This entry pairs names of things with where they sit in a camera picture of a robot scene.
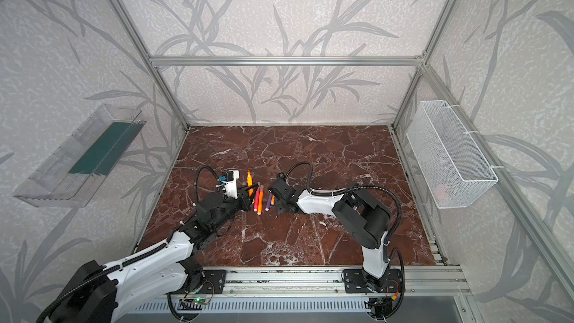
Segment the floral wallpaper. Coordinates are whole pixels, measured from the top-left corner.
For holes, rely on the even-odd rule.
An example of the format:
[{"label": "floral wallpaper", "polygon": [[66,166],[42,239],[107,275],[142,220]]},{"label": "floral wallpaper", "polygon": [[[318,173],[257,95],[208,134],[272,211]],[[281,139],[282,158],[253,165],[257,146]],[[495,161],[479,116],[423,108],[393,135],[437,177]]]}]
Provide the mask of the floral wallpaper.
[{"label": "floral wallpaper", "polygon": [[[122,1],[152,55],[414,56],[446,0]],[[414,70],[162,71],[191,123],[326,124],[391,123]]]},{"label": "floral wallpaper", "polygon": [[[106,0],[0,0],[0,321],[34,322],[75,270],[129,254],[185,136]],[[147,121],[85,208],[14,191],[103,103]]]},{"label": "floral wallpaper", "polygon": [[[570,258],[572,18],[571,0],[461,0],[430,58]],[[409,114],[433,99],[423,81]],[[407,151],[409,117],[398,130]],[[413,156],[410,165],[416,170]],[[458,210],[438,211],[424,196],[449,261],[463,266],[488,321],[574,321],[572,304],[496,189]]]}]

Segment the marker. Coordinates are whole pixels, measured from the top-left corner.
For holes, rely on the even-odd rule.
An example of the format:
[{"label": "marker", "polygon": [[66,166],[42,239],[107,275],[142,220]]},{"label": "marker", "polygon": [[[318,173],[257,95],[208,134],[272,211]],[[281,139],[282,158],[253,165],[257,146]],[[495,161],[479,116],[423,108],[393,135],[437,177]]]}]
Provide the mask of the marker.
[{"label": "marker", "polygon": [[263,208],[263,185],[259,186],[259,206],[257,206],[257,214],[261,215]]},{"label": "marker", "polygon": [[253,212],[257,212],[257,207],[259,205],[259,190],[261,189],[261,185],[255,191],[255,204],[253,205]]},{"label": "marker", "polygon": [[273,199],[273,195],[270,194],[269,198],[267,199],[267,206],[265,206],[265,211],[269,211],[269,207],[271,207],[271,200]]},{"label": "marker", "polygon": [[[253,177],[251,177],[251,172],[249,172],[248,170],[248,186],[253,185]],[[249,197],[251,197],[251,194],[253,193],[253,189],[249,190]]]}]

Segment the mesh basket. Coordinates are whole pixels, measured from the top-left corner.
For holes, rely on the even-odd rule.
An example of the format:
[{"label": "mesh basket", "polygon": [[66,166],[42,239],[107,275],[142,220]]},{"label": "mesh basket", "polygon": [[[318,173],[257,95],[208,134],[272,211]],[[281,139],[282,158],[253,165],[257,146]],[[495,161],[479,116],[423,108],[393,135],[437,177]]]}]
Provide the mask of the mesh basket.
[{"label": "mesh basket", "polygon": [[421,101],[406,137],[439,208],[468,207],[498,177],[444,100]]}]

